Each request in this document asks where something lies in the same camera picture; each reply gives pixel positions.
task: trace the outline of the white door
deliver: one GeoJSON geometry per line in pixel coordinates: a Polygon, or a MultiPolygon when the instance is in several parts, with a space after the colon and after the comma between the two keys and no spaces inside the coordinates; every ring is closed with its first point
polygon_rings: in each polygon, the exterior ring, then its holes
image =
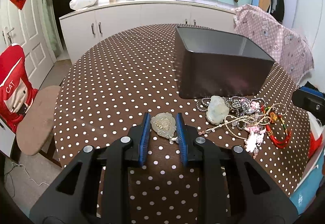
{"type": "Polygon", "coordinates": [[[60,20],[60,24],[72,64],[100,42],[94,11],[63,18],[60,20]]]}
{"type": "Polygon", "coordinates": [[[0,0],[1,31],[4,31],[6,45],[10,45],[11,40],[24,49],[26,72],[34,88],[41,86],[53,66],[41,27],[38,1],[27,0],[20,10],[10,0],[0,0]]]}
{"type": "Polygon", "coordinates": [[[195,6],[191,9],[191,24],[225,32],[234,32],[235,28],[233,13],[195,6]]]}
{"type": "Polygon", "coordinates": [[[140,4],[121,5],[95,10],[100,41],[121,31],[141,26],[140,4]]]}
{"type": "Polygon", "coordinates": [[[1,13],[0,13],[0,54],[7,48],[7,41],[4,36],[4,31],[2,28],[1,22],[1,13]]]}
{"type": "Polygon", "coordinates": [[[189,24],[191,6],[179,4],[142,4],[141,25],[181,23],[189,24]]]}

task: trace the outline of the white pillow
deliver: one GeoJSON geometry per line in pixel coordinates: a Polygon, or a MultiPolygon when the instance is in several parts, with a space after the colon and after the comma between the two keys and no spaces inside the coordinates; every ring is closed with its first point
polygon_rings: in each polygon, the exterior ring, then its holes
{"type": "Polygon", "coordinates": [[[96,3],[97,0],[72,0],[70,1],[70,8],[74,10],[90,7],[96,3]]]}

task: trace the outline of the cartoon print fabric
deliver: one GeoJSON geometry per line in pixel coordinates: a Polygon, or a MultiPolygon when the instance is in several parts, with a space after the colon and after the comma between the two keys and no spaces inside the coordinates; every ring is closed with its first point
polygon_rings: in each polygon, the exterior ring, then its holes
{"type": "Polygon", "coordinates": [[[252,5],[235,9],[235,33],[251,39],[279,63],[298,83],[314,68],[307,40],[279,24],[270,14],[252,5]]]}
{"type": "Polygon", "coordinates": [[[25,70],[25,55],[16,43],[0,55],[0,115],[16,133],[17,125],[30,109],[37,89],[33,89],[25,70]]]}

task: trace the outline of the round table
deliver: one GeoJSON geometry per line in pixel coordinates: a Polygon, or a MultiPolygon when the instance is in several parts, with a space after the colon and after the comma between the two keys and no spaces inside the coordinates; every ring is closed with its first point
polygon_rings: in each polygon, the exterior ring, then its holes
{"type": "MultiPolygon", "coordinates": [[[[63,80],[55,108],[54,135],[60,162],[65,167],[85,145],[109,146],[140,124],[143,114],[155,116],[182,112],[186,124],[199,131],[213,127],[196,100],[178,96],[173,72],[173,42],[176,24],[150,25],[115,34],[95,45],[70,69],[63,80]]],[[[292,137],[285,149],[264,137],[256,161],[290,196],[308,160],[309,118],[291,102],[297,86],[277,63],[261,91],[266,103],[284,103],[286,125],[292,137]]],[[[272,125],[283,137],[282,125],[272,125]]],[[[233,129],[236,135],[248,133],[233,129]]],[[[206,135],[216,145],[244,146],[225,128],[206,135]]],[[[148,156],[142,168],[129,168],[132,223],[195,223],[199,202],[198,168],[185,168],[178,145],[150,133],[148,156]]]]}

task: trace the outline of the white cabinet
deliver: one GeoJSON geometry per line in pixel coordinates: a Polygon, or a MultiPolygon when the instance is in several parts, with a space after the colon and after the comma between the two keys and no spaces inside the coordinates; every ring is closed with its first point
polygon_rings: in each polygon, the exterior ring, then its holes
{"type": "Polygon", "coordinates": [[[179,4],[142,4],[140,22],[142,26],[152,24],[189,24],[191,6],[179,4]]]}
{"type": "Polygon", "coordinates": [[[214,30],[234,32],[234,14],[192,6],[190,24],[214,30]]]}
{"type": "Polygon", "coordinates": [[[67,17],[60,23],[72,64],[100,41],[94,11],[67,17]]]}
{"type": "Polygon", "coordinates": [[[233,13],[190,4],[134,3],[77,11],[60,18],[64,41],[74,64],[100,41],[139,26],[191,24],[233,32],[233,13]]]}
{"type": "Polygon", "coordinates": [[[95,10],[99,41],[140,25],[141,5],[122,5],[95,10]]]}

